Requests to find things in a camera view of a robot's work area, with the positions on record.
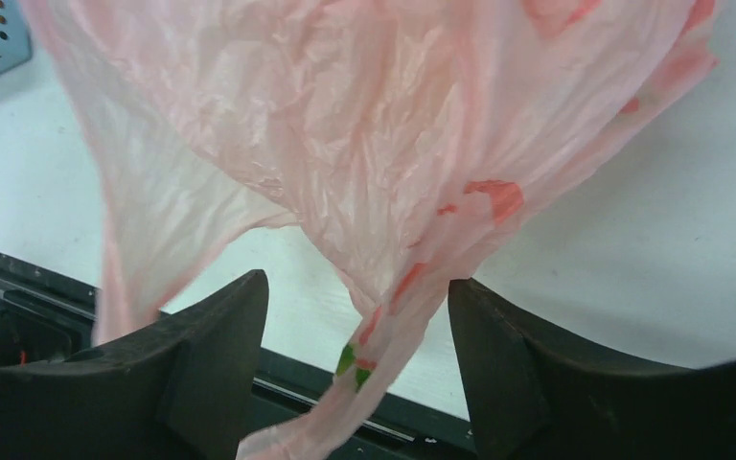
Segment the pink plastic bag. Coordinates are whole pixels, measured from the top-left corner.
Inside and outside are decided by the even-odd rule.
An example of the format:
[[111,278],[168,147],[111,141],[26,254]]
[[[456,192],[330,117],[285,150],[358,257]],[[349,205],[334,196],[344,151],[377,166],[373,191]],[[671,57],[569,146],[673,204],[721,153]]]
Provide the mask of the pink plastic bag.
[[240,459],[323,459],[449,283],[716,65],[715,1],[25,1],[99,167],[93,333],[158,311],[241,234],[300,227],[361,320],[308,414]]

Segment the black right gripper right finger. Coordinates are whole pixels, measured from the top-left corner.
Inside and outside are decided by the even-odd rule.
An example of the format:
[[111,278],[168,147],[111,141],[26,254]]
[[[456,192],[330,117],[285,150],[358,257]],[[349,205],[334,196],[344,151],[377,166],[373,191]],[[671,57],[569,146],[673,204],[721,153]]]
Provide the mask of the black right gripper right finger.
[[616,351],[454,281],[448,314],[482,459],[736,459],[736,360]]

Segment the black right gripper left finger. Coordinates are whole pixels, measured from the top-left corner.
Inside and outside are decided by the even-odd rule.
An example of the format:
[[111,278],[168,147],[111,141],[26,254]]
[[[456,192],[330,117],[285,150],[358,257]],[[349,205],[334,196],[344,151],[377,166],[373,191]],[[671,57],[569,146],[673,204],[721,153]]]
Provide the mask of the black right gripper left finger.
[[61,362],[30,361],[0,315],[0,459],[232,459],[268,306],[252,270]]

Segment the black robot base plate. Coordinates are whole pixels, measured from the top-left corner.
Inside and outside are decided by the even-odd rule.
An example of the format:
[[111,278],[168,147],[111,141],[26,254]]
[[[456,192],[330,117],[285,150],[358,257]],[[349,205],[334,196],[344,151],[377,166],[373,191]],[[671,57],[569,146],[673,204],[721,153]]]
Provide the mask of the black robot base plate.
[[[61,362],[97,347],[90,339],[93,287],[0,253],[0,315],[13,325],[30,361]],[[7,364],[0,351],[0,366]],[[278,424],[309,410],[326,374],[261,345],[246,412],[245,432]]]

